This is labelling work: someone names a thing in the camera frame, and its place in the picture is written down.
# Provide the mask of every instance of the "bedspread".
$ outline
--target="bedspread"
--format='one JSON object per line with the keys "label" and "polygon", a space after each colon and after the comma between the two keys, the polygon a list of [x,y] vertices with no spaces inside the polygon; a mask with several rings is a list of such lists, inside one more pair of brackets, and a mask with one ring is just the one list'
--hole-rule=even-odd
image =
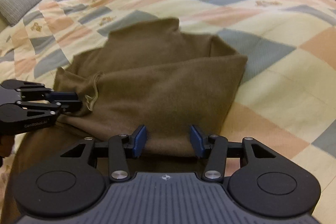
{"label": "bedspread", "polygon": [[[246,72],[221,134],[251,136],[319,180],[314,215],[336,216],[335,0],[55,0],[0,34],[0,81],[51,87],[73,55],[104,45],[110,31],[178,17],[182,31],[217,33],[248,56]],[[2,167],[1,189],[12,156]],[[237,161],[228,162],[229,175]]]}

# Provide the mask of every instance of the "brown fabric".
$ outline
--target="brown fabric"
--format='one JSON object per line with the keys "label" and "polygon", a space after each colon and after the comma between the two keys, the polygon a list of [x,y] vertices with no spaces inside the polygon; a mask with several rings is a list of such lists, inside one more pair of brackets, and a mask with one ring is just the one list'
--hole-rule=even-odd
{"label": "brown fabric", "polygon": [[[103,48],[82,53],[58,70],[54,89],[76,91],[83,107],[73,116],[60,116],[53,128],[28,133],[11,179],[79,138],[106,141],[131,134],[140,124],[147,126],[148,142],[145,157],[130,162],[131,170],[200,170],[190,158],[189,126],[220,132],[246,61],[218,36],[181,33],[177,19],[111,32]],[[17,214],[8,187],[1,223]]]}

